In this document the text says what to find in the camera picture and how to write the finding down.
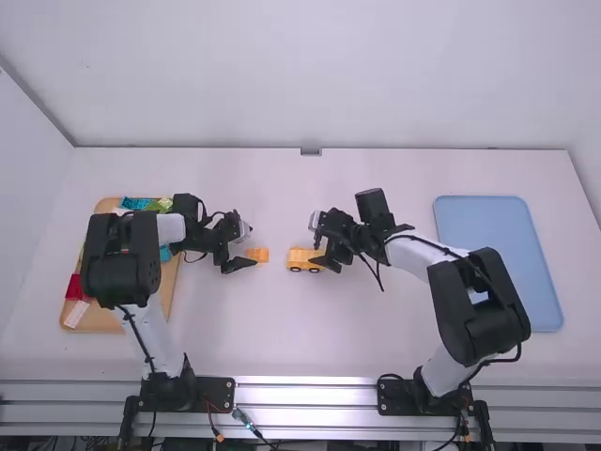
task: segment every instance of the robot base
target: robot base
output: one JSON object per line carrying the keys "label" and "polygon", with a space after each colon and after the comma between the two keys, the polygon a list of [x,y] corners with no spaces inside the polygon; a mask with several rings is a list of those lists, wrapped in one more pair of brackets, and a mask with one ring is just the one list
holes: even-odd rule
{"label": "robot base", "polygon": [[378,413],[382,416],[457,416],[457,411],[473,403],[468,383],[442,398],[424,399],[420,404],[416,401],[420,399],[420,387],[413,380],[382,380],[377,389]]}
{"label": "robot base", "polygon": [[232,378],[195,377],[193,400],[183,409],[174,409],[168,403],[154,402],[149,384],[142,383],[140,390],[139,412],[197,412],[231,413],[234,409],[234,390],[236,381]]}

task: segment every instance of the yellow toy car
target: yellow toy car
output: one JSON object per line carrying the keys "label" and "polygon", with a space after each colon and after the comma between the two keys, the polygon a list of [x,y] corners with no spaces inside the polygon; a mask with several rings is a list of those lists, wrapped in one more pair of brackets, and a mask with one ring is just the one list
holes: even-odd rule
{"label": "yellow toy car", "polygon": [[321,257],[325,254],[325,251],[305,249],[302,247],[293,247],[288,251],[288,261],[286,267],[292,272],[308,271],[308,272],[321,272],[324,269],[323,266],[316,265],[309,261],[310,258]]}

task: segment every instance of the black cable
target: black cable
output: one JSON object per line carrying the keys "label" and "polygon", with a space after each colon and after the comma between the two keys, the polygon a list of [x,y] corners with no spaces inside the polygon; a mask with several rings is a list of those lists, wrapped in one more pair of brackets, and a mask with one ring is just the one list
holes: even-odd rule
{"label": "black cable", "polygon": [[372,268],[372,265],[369,264],[369,261],[367,261],[367,259],[362,255],[361,252],[357,253],[357,257],[359,257],[361,259],[361,261],[367,265],[367,268],[369,268],[369,271],[374,275],[374,277],[376,277],[376,281],[378,282],[379,289],[381,289],[382,292],[384,292],[384,287],[382,286],[382,281],[380,280],[379,275]]}
{"label": "black cable", "polygon": [[223,211],[215,211],[213,214],[211,214],[208,218],[210,219],[210,221],[213,220],[213,218],[215,217],[215,215],[217,214],[221,214],[223,217],[225,217],[225,213]]}
{"label": "black cable", "polygon": [[[478,276],[484,280],[486,282],[486,284],[488,285],[488,287],[490,288],[490,290],[494,293],[495,296],[497,296],[497,298],[499,300],[502,299],[501,294],[499,293],[499,291],[495,288],[494,284],[492,283],[492,281],[490,280],[490,278],[480,269],[478,268],[476,265],[474,265],[467,257],[463,257],[461,255],[459,255],[458,253],[452,251],[451,249],[449,249],[448,247],[445,246],[440,246],[432,241],[428,241],[425,240],[423,238],[420,237],[416,237],[415,235],[394,235],[392,237],[390,237],[389,239],[387,239],[384,242],[384,247],[386,246],[386,244],[388,244],[389,242],[392,242],[394,240],[400,240],[402,238],[407,238],[409,240],[412,241],[418,241],[418,242],[422,242],[424,244],[427,244],[431,247],[434,247],[435,249],[438,249],[439,251],[441,251],[443,254],[451,256],[451,257],[455,257],[458,260],[461,260],[463,262],[465,262],[468,266],[470,266],[470,268],[473,269],[473,271],[478,274]],[[481,362],[478,367],[476,368],[476,370],[471,373],[471,375],[469,375],[464,381],[462,381],[461,383],[466,383],[471,381],[473,378],[476,377],[476,375],[482,370],[482,368],[484,368],[485,366],[489,366],[491,364],[512,364],[514,362],[517,362],[521,356],[522,356],[522,343],[521,343],[521,337],[519,336],[519,333],[516,331],[517,333],[517,337],[516,337],[516,355],[514,357],[508,358],[508,359],[488,359],[485,360],[483,362]]]}
{"label": "black cable", "polygon": [[199,258],[197,258],[196,260],[189,260],[189,259],[188,259],[188,253],[187,253],[185,250],[184,250],[184,251],[182,251],[182,252],[184,253],[184,261],[185,261],[186,263],[195,263],[195,262],[197,262],[197,261],[200,261],[200,260],[202,260],[204,257],[206,257],[206,256],[208,255],[208,253],[207,253],[207,252],[205,252],[205,253],[204,253],[202,256],[200,256],[200,257],[199,257]]}
{"label": "black cable", "polygon": [[[144,344],[144,340],[142,340],[142,336],[140,336],[140,331],[138,331],[138,328],[135,325],[135,322],[133,321],[134,315],[132,315],[130,313],[130,311],[127,308],[125,308],[123,305],[116,305],[116,308],[118,308],[119,310],[121,310],[123,312],[123,315],[124,315],[123,319],[130,323],[131,329],[133,330],[133,334],[135,335],[136,340],[138,340],[138,344],[140,345],[140,348],[142,349],[142,353],[144,354],[146,362],[150,366],[150,372],[153,375],[155,375],[157,373],[157,368],[154,366],[154,362],[153,362],[154,358],[150,356],[150,353],[148,352],[148,348]],[[155,409],[155,411],[152,413],[152,426],[150,427],[148,437],[152,437],[152,433],[154,432],[154,427],[156,426],[156,424],[157,424],[157,410]]]}
{"label": "black cable", "polygon": [[455,427],[455,432],[453,433],[453,437],[451,437],[449,440],[447,440],[445,443],[443,443],[441,446],[439,446],[438,448],[433,449],[432,451],[440,451],[441,449],[446,448],[448,445],[450,445],[459,435],[459,430],[461,429],[461,412],[459,413],[459,416],[457,416],[457,426]]}
{"label": "black cable", "polygon": [[255,437],[257,439],[259,439],[261,442],[263,442],[264,444],[266,444],[270,448],[271,451],[277,451],[278,448],[276,448],[275,446],[273,446],[273,443],[269,443],[267,440],[265,440],[265,438],[263,437],[263,435],[261,435],[260,433],[259,433],[259,435],[255,434]]}

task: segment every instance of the white wall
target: white wall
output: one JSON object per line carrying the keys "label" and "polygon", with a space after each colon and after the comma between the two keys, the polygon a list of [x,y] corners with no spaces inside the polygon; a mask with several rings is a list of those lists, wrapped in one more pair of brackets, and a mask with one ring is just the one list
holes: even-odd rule
{"label": "white wall", "polygon": [[1,334],[73,151],[2,68],[0,151]]}
{"label": "white wall", "polygon": [[599,17],[596,0],[0,0],[0,54],[82,146],[570,148],[601,219]]}

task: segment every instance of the blue tray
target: blue tray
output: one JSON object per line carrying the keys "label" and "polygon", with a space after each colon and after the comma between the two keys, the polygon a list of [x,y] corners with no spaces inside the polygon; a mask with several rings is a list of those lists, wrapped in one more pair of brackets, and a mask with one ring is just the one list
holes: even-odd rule
{"label": "blue tray", "polygon": [[562,308],[526,202],[516,196],[442,195],[434,214],[441,242],[499,251],[534,332],[562,327]]}

